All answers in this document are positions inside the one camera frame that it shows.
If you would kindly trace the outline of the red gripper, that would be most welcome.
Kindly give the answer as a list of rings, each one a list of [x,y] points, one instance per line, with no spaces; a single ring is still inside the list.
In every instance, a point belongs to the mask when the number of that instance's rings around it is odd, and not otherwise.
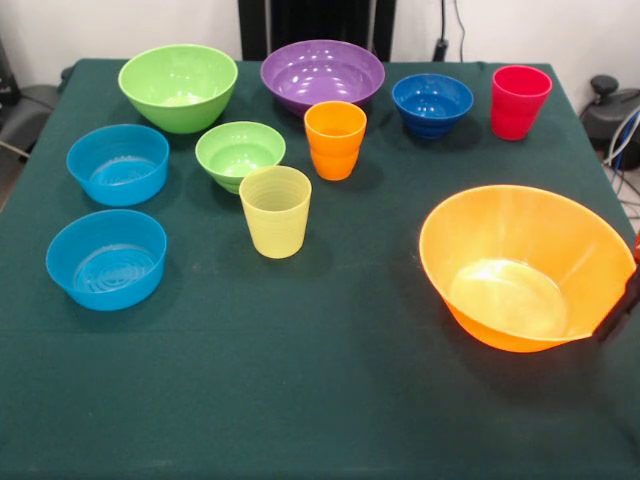
[[[637,234],[632,248],[636,263],[640,263],[640,234]],[[639,267],[627,280],[624,292],[609,313],[597,327],[597,340],[604,342],[639,303]]]

